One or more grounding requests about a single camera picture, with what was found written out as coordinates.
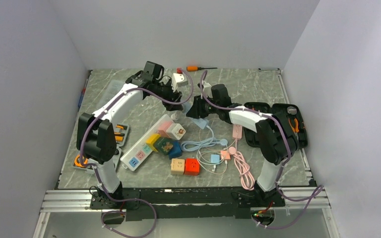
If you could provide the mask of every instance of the marble tabletop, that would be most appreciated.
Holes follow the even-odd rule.
[[[82,101],[79,115],[83,112],[92,113],[101,104],[102,97],[109,83],[112,80],[125,81],[128,77],[138,72],[140,69],[97,69],[93,70],[87,85],[87,89]],[[172,75],[173,70],[167,69],[165,75]],[[200,95],[197,83],[202,71],[191,72],[194,82],[194,95]],[[284,94],[280,86],[276,71],[258,71],[257,69],[211,69],[208,71],[206,81],[211,85],[223,83],[228,89],[232,102],[244,104],[246,102],[267,102],[284,103]],[[180,87],[185,98],[189,92],[189,86]],[[124,121],[113,123],[127,123],[130,125],[129,138],[123,146],[123,151],[127,151],[141,136],[163,115],[171,115],[167,112],[161,101],[154,97],[145,98],[136,105]],[[230,143],[232,139],[233,126],[227,124],[217,115],[210,115],[209,125],[218,139],[225,138]],[[186,130],[182,140],[199,141],[211,137],[208,129],[200,130],[189,118],[179,113],[176,121]],[[96,184],[94,175],[85,173],[83,170],[75,169],[71,166],[73,159],[78,154],[76,149],[77,122],[70,140],[69,148],[65,157],[62,175],[60,176],[59,188],[89,188]],[[221,150],[221,146],[211,147],[213,150]],[[263,164],[263,156],[259,148],[252,148],[247,145],[244,138],[239,141],[238,149],[242,152],[250,171],[255,177],[259,176]],[[182,158],[194,158],[196,152],[184,152]],[[224,163],[216,168],[217,173],[226,169]],[[206,187],[206,186],[240,186],[239,172],[231,161],[227,165],[227,170],[221,174],[209,173],[201,168],[198,176],[180,176],[170,174],[170,160],[160,153],[152,153],[146,161],[135,171],[118,168],[117,175],[124,187]],[[283,186],[304,186],[308,185],[302,154],[297,151],[288,166],[285,168],[281,178]]]

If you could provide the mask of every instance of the red cube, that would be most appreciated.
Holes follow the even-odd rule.
[[[187,158],[185,161],[185,173],[184,175],[199,175],[199,162],[194,158]]]

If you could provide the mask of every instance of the white power strip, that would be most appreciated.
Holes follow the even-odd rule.
[[[147,139],[152,134],[156,134],[158,128],[163,123],[169,121],[173,122],[169,115],[164,114],[126,153],[124,153],[121,157],[123,165],[135,171],[152,152],[151,148],[145,144]]]

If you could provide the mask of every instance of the robotic arm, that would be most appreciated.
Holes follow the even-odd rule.
[[[122,195],[122,183],[119,181],[114,163],[111,161],[116,150],[114,135],[114,126],[116,126],[116,124],[112,124],[111,121],[121,121],[132,107],[149,95],[144,91],[129,91],[133,88],[146,89],[160,98],[172,102],[179,102],[182,94],[173,91],[171,80],[166,84],[161,82],[163,74],[163,66],[148,61],[144,70],[128,78],[121,91],[105,106],[96,110],[93,114],[83,113],[78,119],[77,149],[79,150],[87,128],[92,121],[96,119],[95,115],[100,115],[102,112],[105,112],[93,125],[92,130],[89,131],[84,142],[83,151],[88,161],[96,165],[102,184],[109,192],[109,195],[114,199],[123,199],[124,197]],[[125,92],[128,93],[115,102],[116,98]],[[276,176],[279,172],[281,162],[288,156],[284,140],[287,140],[291,153],[299,148],[296,135],[292,132],[290,125],[286,123],[287,117],[281,113],[274,115],[269,114],[280,122],[286,135],[286,138],[282,138],[277,126],[271,119],[243,111],[245,107],[240,104],[233,104],[224,84],[214,85],[211,88],[211,92],[212,98],[208,99],[215,105],[224,108],[242,108],[242,110],[221,110],[209,105],[201,96],[195,96],[193,106],[186,116],[198,119],[216,113],[221,120],[227,123],[242,125],[256,132],[265,161],[261,174],[255,184],[255,192],[260,195],[260,199],[266,199],[272,193],[275,193],[274,182]],[[163,105],[168,111],[180,111],[183,109],[181,105],[170,105],[166,103],[163,103]],[[100,190],[103,190],[102,184],[98,185]],[[119,204],[113,203],[113,207],[119,207]]]

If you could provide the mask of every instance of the white wall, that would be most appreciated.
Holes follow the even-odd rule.
[[[48,0],[0,0],[0,237],[32,237],[86,73]]]
[[[88,68],[283,68],[319,0],[51,0]]]
[[[321,0],[284,80],[342,237],[381,237],[381,1]]]

